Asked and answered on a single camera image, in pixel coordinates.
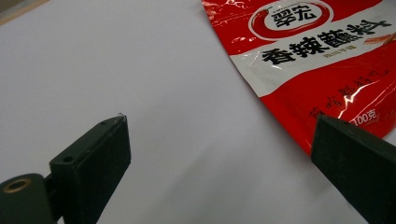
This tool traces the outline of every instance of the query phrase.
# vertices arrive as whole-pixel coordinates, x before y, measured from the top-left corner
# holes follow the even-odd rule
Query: chili sauce package
[[[396,8],[381,0],[203,0],[247,83],[310,155],[319,115],[396,125]]]

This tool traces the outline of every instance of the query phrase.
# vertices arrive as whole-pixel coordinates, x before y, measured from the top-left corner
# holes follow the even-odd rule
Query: white background
[[[0,26],[0,106],[0,181],[48,175],[96,123],[128,117],[132,165],[102,224],[366,223],[238,74],[199,0],[51,0]]]

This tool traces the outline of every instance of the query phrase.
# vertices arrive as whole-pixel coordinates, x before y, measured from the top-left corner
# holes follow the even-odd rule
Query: brand logo
[[[278,1],[254,12],[248,27],[261,39],[278,40],[317,28],[332,16],[330,6],[321,1]]]

